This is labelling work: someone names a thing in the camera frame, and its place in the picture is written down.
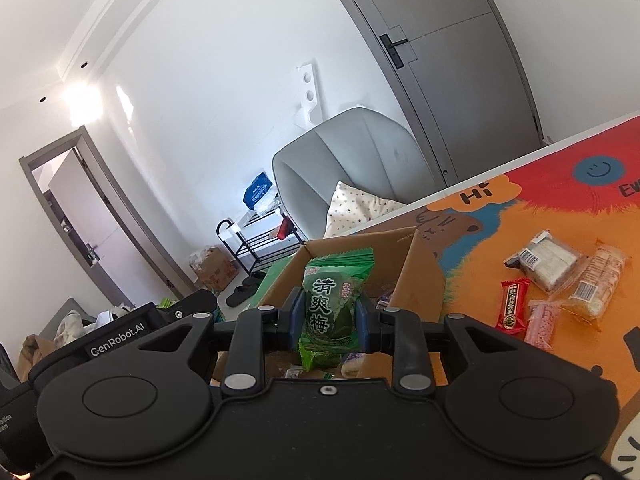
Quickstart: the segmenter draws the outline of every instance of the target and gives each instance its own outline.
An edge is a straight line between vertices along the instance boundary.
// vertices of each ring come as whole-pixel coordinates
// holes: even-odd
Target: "colorful tablecloth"
[[[412,225],[447,277],[444,313],[492,326],[500,282],[521,276],[503,261],[538,232],[584,254],[604,242],[630,257],[600,332],[563,312],[552,346],[616,384],[622,412],[605,459],[640,480],[640,118],[367,230]],[[528,300],[543,298],[530,288]]]

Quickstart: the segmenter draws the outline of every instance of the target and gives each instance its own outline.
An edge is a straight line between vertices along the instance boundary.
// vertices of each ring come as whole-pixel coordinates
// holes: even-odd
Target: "black door handle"
[[[400,59],[400,55],[396,50],[396,46],[409,43],[409,40],[407,38],[404,38],[404,40],[400,40],[400,41],[396,41],[395,43],[392,43],[391,38],[389,38],[389,35],[383,34],[382,36],[380,36],[380,41],[382,41],[382,45],[386,48],[386,51],[388,52],[389,57],[391,58],[391,61],[394,62],[394,65],[396,66],[396,68],[402,68],[404,66],[404,63],[402,62],[402,59]]]

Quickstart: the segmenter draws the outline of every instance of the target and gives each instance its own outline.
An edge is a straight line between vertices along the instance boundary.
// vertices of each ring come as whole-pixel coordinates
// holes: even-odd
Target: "white patterned pillow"
[[[385,200],[371,193],[338,182],[326,215],[325,238],[338,236],[366,222],[404,207],[395,200]]]

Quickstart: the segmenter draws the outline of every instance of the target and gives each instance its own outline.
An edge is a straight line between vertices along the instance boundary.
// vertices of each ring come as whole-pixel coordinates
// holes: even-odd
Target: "black metal rack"
[[[298,228],[289,219],[289,217],[287,217],[283,212],[279,211],[279,209],[273,209],[272,211],[269,211],[267,214],[263,216],[258,216],[258,214],[254,214],[254,216],[251,217],[251,219],[246,223],[246,225],[244,225],[243,228],[249,227],[250,225],[257,223],[260,220],[263,220],[265,218],[268,218],[269,216],[272,216],[278,213],[280,213],[280,216],[282,216],[283,219],[290,222],[291,234],[293,234],[296,237],[297,241],[291,245],[287,245],[286,247],[279,248],[277,250],[274,250],[262,255],[258,255],[258,251],[261,248],[264,248],[269,244],[274,243],[274,241],[277,240],[277,238],[270,237],[270,233],[273,231],[273,228],[269,229],[268,231],[261,232],[260,234],[252,236],[250,238],[246,238],[241,232],[236,233],[236,237],[238,237],[238,239],[240,240],[240,246],[236,250],[233,250],[229,246],[229,244],[226,243],[226,240],[223,240],[220,237],[220,231],[222,231],[222,229],[228,229],[234,223],[229,219],[224,219],[218,224],[218,227],[216,227],[216,234],[218,235],[218,238],[220,238],[220,241],[234,256],[238,264],[244,269],[244,271],[247,274],[251,273],[253,270],[268,269],[278,260],[281,260],[286,256],[291,256],[292,254],[294,254],[298,250],[300,245],[304,243],[304,240],[300,237],[300,234],[298,233]],[[254,259],[254,262],[251,264],[250,267],[247,267],[242,262],[242,258],[245,256],[251,256]]]

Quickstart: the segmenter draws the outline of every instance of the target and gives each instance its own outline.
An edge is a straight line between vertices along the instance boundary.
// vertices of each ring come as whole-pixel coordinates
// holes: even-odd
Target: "red patch on tablecloth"
[[[577,180],[574,175],[577,165],[587,158],[600,155],[622,164],[622,176],[604,186]],[[506,174],[511,182],[522,187],[518,199],[532,206],[597,213],[638,205],[640,117]]]

